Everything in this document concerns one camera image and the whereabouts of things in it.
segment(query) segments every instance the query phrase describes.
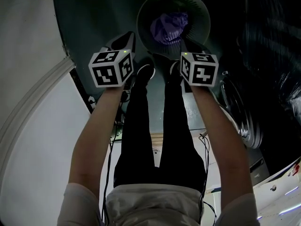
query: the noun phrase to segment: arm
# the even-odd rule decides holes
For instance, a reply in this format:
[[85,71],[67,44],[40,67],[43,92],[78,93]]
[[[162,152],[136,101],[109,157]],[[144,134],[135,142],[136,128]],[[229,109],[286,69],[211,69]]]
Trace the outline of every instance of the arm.
[[104,91],[72,154],[69,183],[85,186],[98,199],[100,176],[122,91],[123,87]]
[[222,209],[236,198],[253,193],[244,143],[209,91],[191,87],[203,118],[221,175]]

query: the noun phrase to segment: sneaker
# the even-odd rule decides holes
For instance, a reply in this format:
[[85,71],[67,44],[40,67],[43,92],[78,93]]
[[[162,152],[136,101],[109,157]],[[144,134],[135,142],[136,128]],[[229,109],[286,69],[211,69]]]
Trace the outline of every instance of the sneaker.
[[139,84],[139,86],[146,86],[148,82],[154,77],[156,73],[154,63],[151,59],[148,63],[143,65],[137,72],[137,77],[134,85]]
[[180,61],[174,61],[169,70],[170,79],[169,82],[178,82],[181,83],[183,77],[180,74]]

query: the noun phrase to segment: black pants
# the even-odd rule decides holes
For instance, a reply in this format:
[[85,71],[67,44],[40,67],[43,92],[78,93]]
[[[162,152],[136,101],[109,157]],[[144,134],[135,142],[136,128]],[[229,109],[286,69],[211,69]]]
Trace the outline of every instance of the black pants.
[[114,187],[169,184],[203,191],[205,168],[194,148],[180,85],[165,87],[164,135],[160,167],[154,165],[146,88],[133,87],[122,133]]

